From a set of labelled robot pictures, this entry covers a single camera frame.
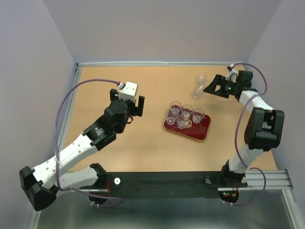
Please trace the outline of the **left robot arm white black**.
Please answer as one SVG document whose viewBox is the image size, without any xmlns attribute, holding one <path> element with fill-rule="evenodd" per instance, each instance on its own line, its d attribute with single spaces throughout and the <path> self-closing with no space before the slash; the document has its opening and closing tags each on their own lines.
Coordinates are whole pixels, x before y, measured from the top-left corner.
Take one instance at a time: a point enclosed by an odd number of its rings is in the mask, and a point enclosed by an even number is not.
<svg viewBox="0 0 305 229">
<path fill-rule="evenodd" d="M 145 98 L 136 97 L 138 86 L 127 82 L 117 91 L 110 91 L 110 105 L 104 114 L 87 127 L 70 145 L 44 163 L 19 171 L 21 188 L 35 211 L 50 206 L 58 191 L 72 190 L 69 179 L 61 179 L 67 171 L 88 156 L 95 154 L 116 140 L 124 132 L 129 119 L 142 116 Z"/>
</svg>

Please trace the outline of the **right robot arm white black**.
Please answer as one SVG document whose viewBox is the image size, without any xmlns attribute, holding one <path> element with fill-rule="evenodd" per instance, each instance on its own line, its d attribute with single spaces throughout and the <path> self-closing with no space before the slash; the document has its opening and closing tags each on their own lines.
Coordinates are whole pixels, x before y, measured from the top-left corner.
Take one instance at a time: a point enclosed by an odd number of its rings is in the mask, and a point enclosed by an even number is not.
<svg viewBox="0 0 305 229">
<path fill-rule="evenodd" d="M 243 104 L 242 113 L 250 114 L 244 131 L 244 144 L 236 147 L 236 156 L 223 165 L 221 171 L 205 177 L 207 188 L 226 188 L 246 183 L 250 165 L 264 152 L 277 148 L 281 142 L 285 114 L 269 106 L 261 94 L 252 88 L 253 73 L 233 70 L 226 77 L 217 74 L 204 89 L 205 93 L 228 98 L 234 96 Z"/>
</svg>

